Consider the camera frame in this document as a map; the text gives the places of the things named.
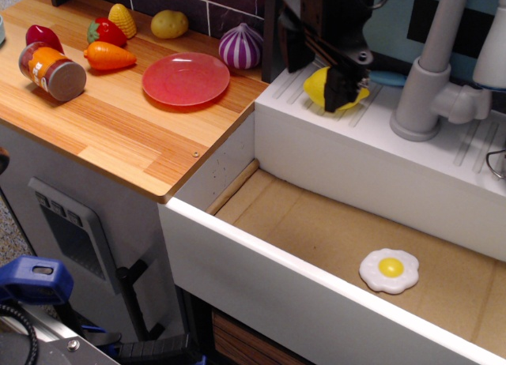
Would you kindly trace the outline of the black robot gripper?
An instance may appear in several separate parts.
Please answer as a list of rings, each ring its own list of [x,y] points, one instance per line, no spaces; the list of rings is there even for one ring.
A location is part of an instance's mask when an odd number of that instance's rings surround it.
[[[324,110],[355,102],[368,87],[373,56],[363,28],[375,0],[281,0],[278,40],[290,73],[320,57],[327,71]]]

